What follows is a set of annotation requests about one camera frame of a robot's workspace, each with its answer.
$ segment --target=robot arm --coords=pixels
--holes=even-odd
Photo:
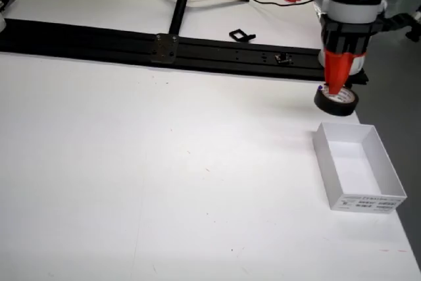
[[[371,36],[378,32],[419,26],[408,14],[391,19],[379,16],[382,0],[330,0],[322,16],[325,79],[330,94],[338,94],[355,58],[366,54]]]

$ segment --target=black cable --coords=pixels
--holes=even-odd
[[[300,6],[300,5],[306,5],[307,3],[312,3],[315,0],[308,0],[308,1],[304,1],[303,3],[289,3],[289,4],[280,4],[280,3],[273,3],[271,1],[259,1],[259,0],[253,0],[256,1],[257,3],[260,3],[261,5],[275,5],[275,6],[279,6],[279,7],[290,7],[290,6]]]

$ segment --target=white table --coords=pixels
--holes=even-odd
[[[320,47],[312,5],[229,1],[191,0],[180,35]],[[158,33],[174,2],[8,17]],[[319,111],[316,87],[1,54],[0,279],[420,280],[396,213],[329,209],[312,132],[358,118]]]

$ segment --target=roll of tape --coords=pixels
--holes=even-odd
[[[337,95],[330,95],[326,84],[319,86],[314,96],[314,103],[320,110],[336,116],[351,115],[358,102],[358,95],[351,89],[343,87]]]

